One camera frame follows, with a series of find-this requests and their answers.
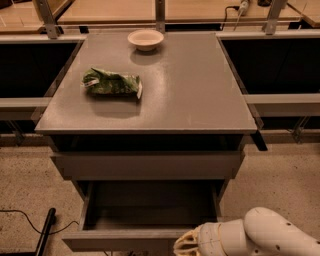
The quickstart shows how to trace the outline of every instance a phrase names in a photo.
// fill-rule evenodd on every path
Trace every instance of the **drawer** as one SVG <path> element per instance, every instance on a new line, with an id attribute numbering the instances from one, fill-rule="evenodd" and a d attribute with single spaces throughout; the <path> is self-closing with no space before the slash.
<path id="1" fill-rule="evenodd" d="M 52 160 L 69 180 L 231 179 L 241 151 L 57 152 Z"/>
<path id="2" fill-rule="evenodd" d="M 77 232 L 63 235 L 73 251 L 163 251 L 219 212 L 212 181 L 90 182 Z"/>

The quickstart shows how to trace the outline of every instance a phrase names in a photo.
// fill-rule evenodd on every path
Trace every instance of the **chip bag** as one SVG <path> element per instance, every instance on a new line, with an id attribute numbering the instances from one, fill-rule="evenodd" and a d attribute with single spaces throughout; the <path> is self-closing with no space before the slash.
<path id="1" fill-rule="evenodd" d="M 97 68 L 91 68 L 85 72 L 82 84 L 88 89 L 88 92 L 93 94 L 136 95 L 140 99 L 142 93 L 142 84 L 139 76 L 120 75 Z"/>

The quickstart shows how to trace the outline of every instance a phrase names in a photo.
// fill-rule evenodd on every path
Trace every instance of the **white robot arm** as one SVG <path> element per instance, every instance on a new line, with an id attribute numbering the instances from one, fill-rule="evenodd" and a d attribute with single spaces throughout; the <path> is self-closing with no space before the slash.
<path id="1" fill-rule="evenodd" d="M 320 241 L 278 213 L 251 209 L 244 220 L 205 223 L 180 237 L 177 256 L 320 256 Z"/>

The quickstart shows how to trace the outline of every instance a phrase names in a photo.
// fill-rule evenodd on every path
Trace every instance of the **drawer front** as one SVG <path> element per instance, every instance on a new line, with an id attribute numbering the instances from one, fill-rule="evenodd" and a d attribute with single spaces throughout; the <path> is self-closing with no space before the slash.
<path id="1" fill-rule="evenodd" d="M 79 231 L 65 234 L 62 240 L 74 252 L 81 251 L 161 251 L 173 254 L 173 244 L 190 229 L 149 231 Z"/>
<path id="2" fill-rule="evenodd" d="M 234 178 L 243 156 L 221 152 L 66 152 L 52 160 L 64 179 L 175 180 Z"/>

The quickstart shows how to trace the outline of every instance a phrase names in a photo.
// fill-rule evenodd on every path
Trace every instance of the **white bowl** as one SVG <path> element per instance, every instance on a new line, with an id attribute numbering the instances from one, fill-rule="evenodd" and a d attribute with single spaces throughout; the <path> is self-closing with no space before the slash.
<path id="1" fill-rule="evenodd" d="M 151 51 L 155 49 L 163 41 L 163 38 L 162 33 L 152 29 L 137 30 L 128 36 L 129 42 L 135 45 L 140 51 Z"/>

